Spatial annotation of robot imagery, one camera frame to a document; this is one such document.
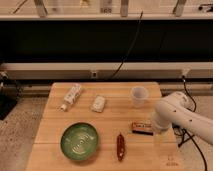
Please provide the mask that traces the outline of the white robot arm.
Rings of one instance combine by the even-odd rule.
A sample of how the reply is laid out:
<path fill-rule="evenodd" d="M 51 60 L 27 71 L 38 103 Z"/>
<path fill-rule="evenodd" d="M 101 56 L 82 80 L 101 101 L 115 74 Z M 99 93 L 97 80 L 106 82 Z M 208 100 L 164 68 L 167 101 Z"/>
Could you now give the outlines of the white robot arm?
<path fill-rule="evenodd" d="M 153 130 L 163 133 L 174 123 L 213 146 L 213 120 L 188 110 L 188 105 L 187 96 L 180 91 L 162 97 L 156 102 L 151 116 Z"/>

